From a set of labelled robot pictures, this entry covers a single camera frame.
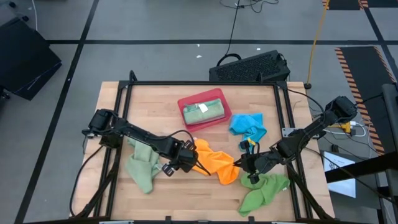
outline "green towel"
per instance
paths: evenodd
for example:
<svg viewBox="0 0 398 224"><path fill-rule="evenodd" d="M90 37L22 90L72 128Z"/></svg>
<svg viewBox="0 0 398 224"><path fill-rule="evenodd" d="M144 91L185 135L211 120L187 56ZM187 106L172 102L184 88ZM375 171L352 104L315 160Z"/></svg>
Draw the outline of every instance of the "green towel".
<svg viewBox="0 0 398 224"><path fill-rule="evenodd" d="M208 111L202 112L199 108L200 104L206 105ZM182 112L186 124L200 124L225 117L224 107L220 99L186 105Z"/></svg>
<svg viewBox="0 0 398 224"><path fill-rule="evenodd" d="M152 189L152 179L161 170L159 154L146 144L129 138L128 143L134 147L134 153L129 156L126 162L126 170L134 179L138 187L149 194Z"/></svg>
<svg viewBox="0 0 398 224"><path fill-rule="evenodd" d="M260 181L252 184L248 175L246 173L242 176L241 183L253 190L244 197L243 203L238 209L239 214L243 217L261 206L269 205L274 200L275 195L290 184L290 180L281 174L260 174Z"/></svg>

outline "metal bracket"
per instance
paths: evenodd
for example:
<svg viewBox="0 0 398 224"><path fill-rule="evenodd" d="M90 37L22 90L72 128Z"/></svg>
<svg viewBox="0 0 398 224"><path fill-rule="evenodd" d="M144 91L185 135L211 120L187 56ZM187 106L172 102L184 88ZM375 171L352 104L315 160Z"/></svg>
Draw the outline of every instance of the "metal bracket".
<svg viewBox="0 0 398 224"><path fill-rule="evenodd" d="M298 130L300 128L282 128L282 137L286 138L287 136L289 136L290 133L292 133L295 130ZM319 138L319 134L316 134L312 137L313 139L318 139Z"/></svg>
<svg viewBox="0 0 398 224"><path fill-rule="evenodd" d="M276 81L276 85L278 87L287 88L287 82L286 81Z"/></svg>
<svg viewBox="0 0 398 224"><path fill-rule="evenodd" d="M165 217L165 224L172 224L172 217L170 215Z"/></svg>
<svg viewBox="0 0 398 224"><path fill-rule="evenodd" d="M133 85L134 82L138 81L136 74L130 70L129 80L128 81L119 81L118 89L126 88L129 85Z"/></svg>
<svg viewBox="0 0 398 224"><path fill-rule="evenodd" d="M255 224L256 221L254 220L254 217L249 217L249 224Z"/></svg>

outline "gray floor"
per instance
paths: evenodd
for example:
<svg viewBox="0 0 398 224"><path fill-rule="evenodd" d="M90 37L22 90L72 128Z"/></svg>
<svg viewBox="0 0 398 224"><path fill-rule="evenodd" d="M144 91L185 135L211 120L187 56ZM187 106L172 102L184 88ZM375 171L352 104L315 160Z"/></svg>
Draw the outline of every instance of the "gray floor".
<svg viewBox="0 0 398 224"><path fill-rule="evenodd" d="M34 26L31 1L16 1ZM78 40L93 0L36 1L38 30L50 40ZM235 1L224 0L233 5ZM398 9L371 9L383 37L397 40ZM312 40L322 14L322 2L280 0L265 4L261 14L249 8L238 12L235 39ZM88 39L167 40L228 39L234 10L215 0L100 0ZM328 11L321 40L376 40L364 11ZM313 60L313 88L309 94L321 104L338 95L353 96L348 88L334 45L318 45ZM13 223L42 147L76 45L52 45L63 66L32 100L16 96L0 103L0 223ZM55 130L25 222L66 218L68 201L83 158L80 131L90 120L102 81L125 80L133 69L139 80L208 80L227 45L85 45ZM311 45L232 45L242 57L269 50L286 57L292 81L305 81ZM389 46L398 58L398 46ZM368 157L369 149L347 140L335 140L352 153ZM330 144L319 141L321 149ZM350 206L332 197L336 216L346 221L377 223L376 211Z"/></svg>

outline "orange cloth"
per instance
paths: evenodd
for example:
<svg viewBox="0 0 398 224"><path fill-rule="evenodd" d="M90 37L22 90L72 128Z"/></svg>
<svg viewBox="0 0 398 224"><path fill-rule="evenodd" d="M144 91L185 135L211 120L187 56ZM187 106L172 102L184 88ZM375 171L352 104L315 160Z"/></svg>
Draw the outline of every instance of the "orange cloth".
<svg viewBox="0 0 398 224"><path fill-rule="evenodd" d="M239 168L233 165L233 157L222 151L214 152L209 148L209 143L203 139L197 139L195 145L199 162L209 173L214 174L217 172L221 184L230 184L238 178ZM194 166L193 169L203 175L207 175L205 171L197 166Z"/></svg>

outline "red tray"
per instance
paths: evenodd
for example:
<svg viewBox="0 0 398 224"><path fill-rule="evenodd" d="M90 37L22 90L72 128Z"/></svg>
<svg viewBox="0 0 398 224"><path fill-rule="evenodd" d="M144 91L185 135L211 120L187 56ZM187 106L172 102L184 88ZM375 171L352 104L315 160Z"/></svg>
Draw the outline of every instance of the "red tray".
<svg viewBox="0 0 398 224"><path fill-rule="evenodd" d="M202 103L202 102L206 102L206 101L210 101L210 100L215 100L215 99L220 99L221 103L223 104L223 108L224 108L224 113L225 113L225 117L224 118L220 118L217 119L215 121L209 121L209 122L205 122L202 124L186 124L185 119L184 119L184 115L182 110L184 109L185 105L192 105L195 103ZM199 93L196 95L192 95L192 96L188 96L186 98L182 98L179 99L177 101L178 103L178 107L180 108L180 112L181 112L181 116L182 116L182 120L184 121L185 127L187 128L188 131L190 132L194 132L194 131L198 131L201 130L203 128L207 128L209 126L215 125L215 124L219 124L221 122L227 121L230 119L232 112L231 109L229 108L225 96L223 94L223 91L220 88L215 88L213 90L209 90L209 91L204 91L203 93Z"/></svg>

